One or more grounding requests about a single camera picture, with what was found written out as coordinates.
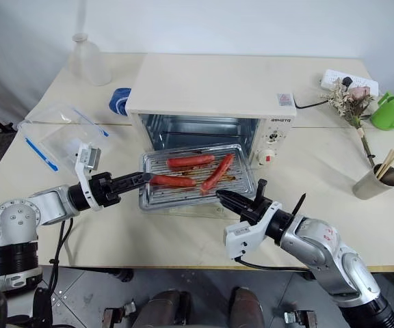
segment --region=wooden chopsticks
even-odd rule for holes
[[[386,159],[375,173],[376,178],[378,180],[381,180],[381,178],[385,175],[385,173],[389,170],[390,166],[393,163],[394,163],[394,149],[390,149]]]

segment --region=baking tray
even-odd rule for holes
[[[187,157],[197,154],[215,155],[215,161],[202,167],[187,167],[172,171],[166,165],[166,160],[176,157]],[[223,175],[215,188],[207,195],[200,194],[200,185],[220,164],[226,154],[235,154],[235,159],[229,170]],[[195,187],[164,187],[146,184],[140,189],[140,208],[142,210],[155,210],[177,206],[194,205],[217,202],[215,191],[228,189],[246,197],[255,194],[256,184],[241,145],[218,144],[212,146],[193,146],[159,150],[143,154],[140,160],[143,172],[165,174],[169,176],[188,176],[197,181]]]

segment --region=white toaster oven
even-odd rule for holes
[[[296,116],[268,57],[147,55],[126,104],[146,151],[240,144],[269,165]]]

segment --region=white power strip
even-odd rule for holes
[[[321,78],[320,86],[324,89],[331,90],[334,87],[334,82],[340,78],[343,80],[345,77],[352,79],[352,84],[349,86],[350,89],[353,87],[370,87],[370,95],[378,97],[379,88],[378,82],[374,80],[365,79],[363,77],[357,77],[355,75],[346,74],[336,70],[326,70],[325,74]]]

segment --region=sausage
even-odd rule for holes
[[[212,189],[218,183],[218,180],[226,173],[227,169],[232,165],[233,159],[235,158],[234,154],[227,154],[223,161],[218,165],[217,169],[211,174],[209,178],[207,178],[200,187],[202,194],[206,194],[209,189]]]
[[[189,157],[179,157],[176,159],[167,159],[168,167],[182,167],[182,166],[195,166],[208,164],[214,162],[215,156],[213,155],[198,155]]]
[[[153,176],[150,180],[151,185],[163,185],[169,187],[194,187],[196,181],[191,178],[182,178],[180,176]]]

